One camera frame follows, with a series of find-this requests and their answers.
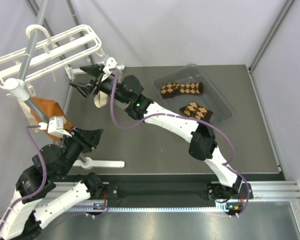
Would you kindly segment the white plastic clip hanger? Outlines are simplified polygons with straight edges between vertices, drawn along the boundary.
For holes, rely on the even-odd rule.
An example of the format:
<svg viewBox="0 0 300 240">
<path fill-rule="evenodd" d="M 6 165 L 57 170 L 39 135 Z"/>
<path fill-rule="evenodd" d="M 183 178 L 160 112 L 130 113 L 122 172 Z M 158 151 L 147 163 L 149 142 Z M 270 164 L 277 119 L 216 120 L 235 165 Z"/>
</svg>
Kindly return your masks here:
<svg viewBox="0 0 300 240">
<path fill-rule="evenodd" d="M 34 45 L 34 51 L 38 55 L 30 59 L 29 68 L 37 70 L 26 75 L 27 84 L 90 55 L 97 54 L 102 57 L 105 54 L 101 39 L 89 25 L 81 24 L 50 36 L 43 26 L 32 24 L 25 30 L 28 38 L 34 30 L 44 33 L 45 39 Z M 0 57 L 1 89 L 5 89 L 6 79 L 17 76 L 21 69 L 21 60 L 27 55 L 26 48 L 22 48 Z"/>
</svg>

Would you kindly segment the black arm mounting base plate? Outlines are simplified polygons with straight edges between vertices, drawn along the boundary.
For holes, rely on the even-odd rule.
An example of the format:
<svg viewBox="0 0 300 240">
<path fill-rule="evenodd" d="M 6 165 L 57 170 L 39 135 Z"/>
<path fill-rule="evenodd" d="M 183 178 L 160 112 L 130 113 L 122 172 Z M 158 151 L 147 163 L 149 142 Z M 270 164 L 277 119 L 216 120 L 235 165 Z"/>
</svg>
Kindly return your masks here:
<svg viewBox="0 0 300 240">
<path fill-rule="evenodd" d="M 247 198 L 247 187 L 226 196 L 215 183 L 205 182 L 110 182 L 104 186 L 109 207 L 117 208 L 191 208 L 212 207 L 215 200 Z"/>
</svg>

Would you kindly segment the cream white ribbed sock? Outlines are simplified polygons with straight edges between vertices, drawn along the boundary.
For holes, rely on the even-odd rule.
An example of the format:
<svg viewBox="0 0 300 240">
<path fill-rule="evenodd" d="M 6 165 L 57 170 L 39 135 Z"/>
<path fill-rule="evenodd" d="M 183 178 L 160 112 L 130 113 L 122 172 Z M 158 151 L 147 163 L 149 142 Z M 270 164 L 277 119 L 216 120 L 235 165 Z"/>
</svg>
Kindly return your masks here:
<svg viewBox="0 0 300 240">
<path fill-rule="evenodd" d="M 94 105 L 97 107 L 97 108 L 102 108 L 104 107 L 107 102 L 108 102 L 108 95 L 102 91 L 99 91 L 95 96 L 94 96 L 94 99 L 93 99 L 93 102 L 94 102 Z"/>
</svg>

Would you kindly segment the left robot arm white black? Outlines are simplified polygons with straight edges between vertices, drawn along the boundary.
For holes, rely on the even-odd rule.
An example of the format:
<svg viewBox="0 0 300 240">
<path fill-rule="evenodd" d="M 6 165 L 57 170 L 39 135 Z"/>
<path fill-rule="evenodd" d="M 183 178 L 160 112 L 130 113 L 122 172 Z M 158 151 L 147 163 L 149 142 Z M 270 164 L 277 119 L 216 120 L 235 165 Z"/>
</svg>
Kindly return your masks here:
<svg viewBox="0 0 300 240">
<path fill-rule="evenodd" d="M 92 152 L 100 142 L 102 129 L 84 130 L 74 127 L 62 137 L 62 146 L 48 144 L 36 147 L 33 165 L 20 175 L 7 210 L 0 218 L 0 240 L 34 240 L 54 219 L 90 198 L 104 192 L 100 177 L 90 172 L 79 175 L 78 182 L 63 195 L 39 206 L 55 181 L 66 178 L 82 153 Z"/>
</svg>

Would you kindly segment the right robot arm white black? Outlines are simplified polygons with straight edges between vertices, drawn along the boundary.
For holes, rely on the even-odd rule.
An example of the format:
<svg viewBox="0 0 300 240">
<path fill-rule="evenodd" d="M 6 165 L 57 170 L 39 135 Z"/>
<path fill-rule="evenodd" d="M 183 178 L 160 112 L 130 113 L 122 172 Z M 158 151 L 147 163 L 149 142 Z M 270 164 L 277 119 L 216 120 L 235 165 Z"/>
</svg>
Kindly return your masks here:
<svg viewBox="0 0 300 240">
<path fill-rule="evenodd" d="M 218 132 L 226 140 L 228 137 L 208 120 L 197 118 L 193 113 L 190 116 L 179 115 L 164 108 L 143 94 L 144 87 L 136 76 L 128 75 L 119 81 L 120 71 L 117 68 L 111 68 L 106 73 L 95 64 L 83 66 L 80 70 L 92 76 L 92 79 L 88 83 L 72 82 L 70 86 L 83 98 L 104 94 L 110 100 L 110 114 L 114 123 L 117 122 L 114 102 L 119 101 L 125 105 L 127 115 L 136 120 L 133 128 L 141 123 L 155 125 L 178 135 L 189 144 L 189 155 L 205 162 L 217 176 L 216 187 L 220 192 L 210 191 L 215 199 L 229 200 L 241 193 L 246 179 L 222 155 L 215 133 Z"/>
</svg>

